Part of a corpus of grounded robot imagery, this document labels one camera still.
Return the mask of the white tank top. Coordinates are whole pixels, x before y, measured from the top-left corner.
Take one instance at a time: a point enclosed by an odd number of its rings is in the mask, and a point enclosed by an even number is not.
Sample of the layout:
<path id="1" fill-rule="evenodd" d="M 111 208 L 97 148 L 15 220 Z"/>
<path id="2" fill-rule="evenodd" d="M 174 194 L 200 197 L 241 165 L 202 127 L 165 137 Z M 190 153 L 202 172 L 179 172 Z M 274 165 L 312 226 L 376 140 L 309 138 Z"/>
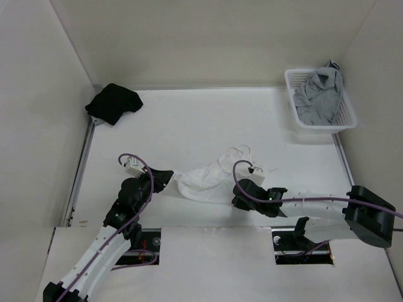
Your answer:
<path id="1" fill-rule="evenodd" d="M 238 160 L 252 161 L 247 145 L 229 148 L 226 153 L 204 167 L 175 172 L 178 191 L 186 199 L 206 204 L 231 204 L 235 186 L 232 169 Z"/>

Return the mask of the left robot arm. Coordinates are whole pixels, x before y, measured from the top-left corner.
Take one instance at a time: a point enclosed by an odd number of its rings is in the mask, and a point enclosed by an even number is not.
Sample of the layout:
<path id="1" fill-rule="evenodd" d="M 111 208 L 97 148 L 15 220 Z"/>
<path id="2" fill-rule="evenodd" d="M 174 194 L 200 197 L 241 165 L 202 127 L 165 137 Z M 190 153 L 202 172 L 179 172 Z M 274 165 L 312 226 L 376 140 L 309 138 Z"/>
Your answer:
<path id="1" fill-rule="evenodd" d="M 141 259 L 135 266 L 155 263 L 156 253 L 147 250 L 147 242 L 141 239 L 139 216 L 151 201 L 150 197 L 165 189 L 174 172 L 150 171 L 142 169 L 138 176 L 122 182 L 118 197 L 107 212 L 96 238 L 67 275 L 58 283 L 46 285 L 43 301 L 91 301 L 128 251 L 133 251 Z M 144 258 L 148 255 L 152 258 L 146 262 Z"/>

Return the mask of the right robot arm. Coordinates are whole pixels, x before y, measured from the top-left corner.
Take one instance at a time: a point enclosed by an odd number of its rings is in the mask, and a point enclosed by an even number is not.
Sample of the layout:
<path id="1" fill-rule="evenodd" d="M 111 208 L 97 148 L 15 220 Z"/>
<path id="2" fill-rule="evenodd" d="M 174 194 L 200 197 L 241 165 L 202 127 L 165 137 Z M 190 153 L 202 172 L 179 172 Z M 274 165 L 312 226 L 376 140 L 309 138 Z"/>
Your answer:
<path id="1" fill-rule="evenodd" d="M 249 179 L 237 181 L 232 205 L 270 218 L 296 217 L 293 244 L 359 239 L 373 247 L 392 245 L 396 208 L 363 186 L 352 186 L 344 197 L 292 195 L 284 187 L 263 189 Z"/>

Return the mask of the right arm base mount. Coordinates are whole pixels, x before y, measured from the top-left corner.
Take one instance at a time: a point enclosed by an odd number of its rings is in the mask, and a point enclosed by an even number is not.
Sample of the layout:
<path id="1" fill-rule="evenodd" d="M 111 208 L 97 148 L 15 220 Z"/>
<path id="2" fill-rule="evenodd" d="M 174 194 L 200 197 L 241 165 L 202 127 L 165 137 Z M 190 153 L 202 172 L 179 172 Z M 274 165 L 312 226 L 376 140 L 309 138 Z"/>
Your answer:
<path id="1" fill-rule="evenodd" d="M 304 227 L 308 217 L 299 218 L 291 227 L 271 230 L 275 262 L 278 265 L 333 265 L 332 253 L 328 241 L 314 243 L 305 238 Z"/>

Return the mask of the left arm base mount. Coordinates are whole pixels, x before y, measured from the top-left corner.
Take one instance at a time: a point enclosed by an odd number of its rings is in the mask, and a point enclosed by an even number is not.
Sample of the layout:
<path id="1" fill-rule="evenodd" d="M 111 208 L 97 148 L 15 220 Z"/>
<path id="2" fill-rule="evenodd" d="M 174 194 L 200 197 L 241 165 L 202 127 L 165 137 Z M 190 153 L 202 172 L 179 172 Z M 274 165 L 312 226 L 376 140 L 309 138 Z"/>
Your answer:
<path id="1" fill-rule="evenodd" d="M 161 229 L 143 229 L 141 237 L 117 261 L 117 266 L 146 264 L 159 258 L 161 248 Z"/>

